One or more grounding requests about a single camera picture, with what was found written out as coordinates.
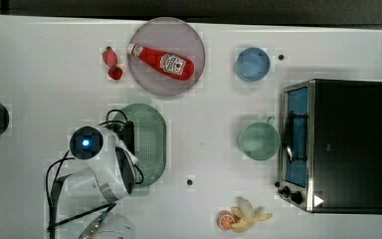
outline orange slice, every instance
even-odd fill
[[[229,211],[221,211],[218,217],[218,225],[220,229],[228,231],[232,229],[232,224],[235,223],[234,214]]]

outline ketchup bottle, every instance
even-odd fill
[[[187,81],[194,74],[194,63],[189,59],[163,51],[130,43],[127,52],[138,57],[157,72],[170,78]]]

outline ketchup label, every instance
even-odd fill
[[[160,68],[167,73],[181,75],[185,61],[175,55],[166,54],[160,60]]]
[[[134,49],[132,50],[131,55],[132,55],[132,56],[135,56],[135,57],[138,57],[139,54],[142,52],[142,49],[143,49],[142,46],[140,46],[140,45],[135,45],[135,46],[134,46]]]

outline toaster oven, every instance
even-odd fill
[[[278,194],[313,213],[382,214],[382,82],[283,90]]]

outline toaster oven window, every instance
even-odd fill
[[[308,114],[308,89],[301,88],[288,93],[287,118],[289,116],[303,116]],[[307,118],[290,117],[292,120],[286,128],[291,132],[291,156],[284,155],[286,166],[285,180],[301,187],[306,187],[306,134]]]

